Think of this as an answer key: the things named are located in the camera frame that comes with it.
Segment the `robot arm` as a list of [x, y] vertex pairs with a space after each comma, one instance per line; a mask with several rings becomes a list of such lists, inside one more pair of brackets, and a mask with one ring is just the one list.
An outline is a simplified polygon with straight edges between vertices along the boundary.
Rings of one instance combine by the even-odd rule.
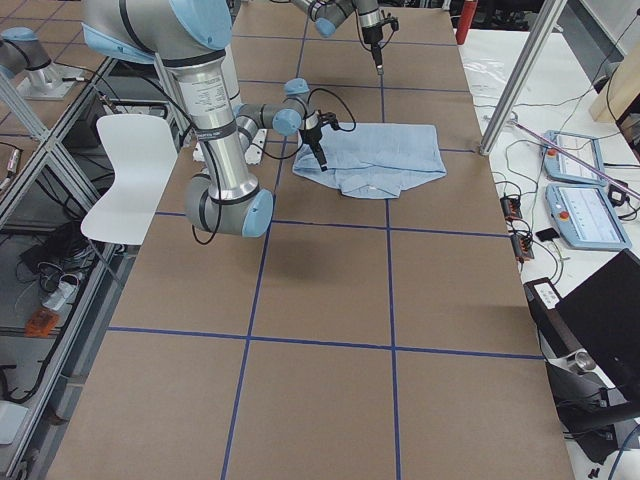
[[303, 79], [286, 83], [280, 104], [233, 107], [223, 72], [232, 38], [225, 2], [87, 1], [83, 31], [90, 48], [127, 62], [160, 60], [175, 79], [207, 167], [192, 178], [186, 194], [186, 215], [196, 228], [243, 237], [267, 231], [273, 195], [245, 160], [260, 129], [299, 135], [319, 165], [326, 164], [322, 122]]
[[323, 38], [330, 38], [343, 23], [354, 17], [360, 45], [370, 53], [377, 75], [384, 75], [383, 29], [391, 24], [392, 30], [396, 31], [397, 18], [385, 15], [378, 1], [292, 0], [291, 3], [305, 13]]

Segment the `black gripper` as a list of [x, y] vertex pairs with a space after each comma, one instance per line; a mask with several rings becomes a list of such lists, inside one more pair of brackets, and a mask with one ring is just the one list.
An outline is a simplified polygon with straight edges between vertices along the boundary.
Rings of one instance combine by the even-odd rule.
[[383, 55], [380, 42], [383, 39], [382, 26], [380, 24], [363, 27], [362, 40], [365, 45], [372, 48], [372, 58], [378, 75], [384, 74]]
[[327, 160], [320, 141], [322, 139], [322, 122], [318, 117], [307, 117], [301, 126], [301, 141], [303, 145], [312, 148], [312, 152], [321, 171], [327, 170]]

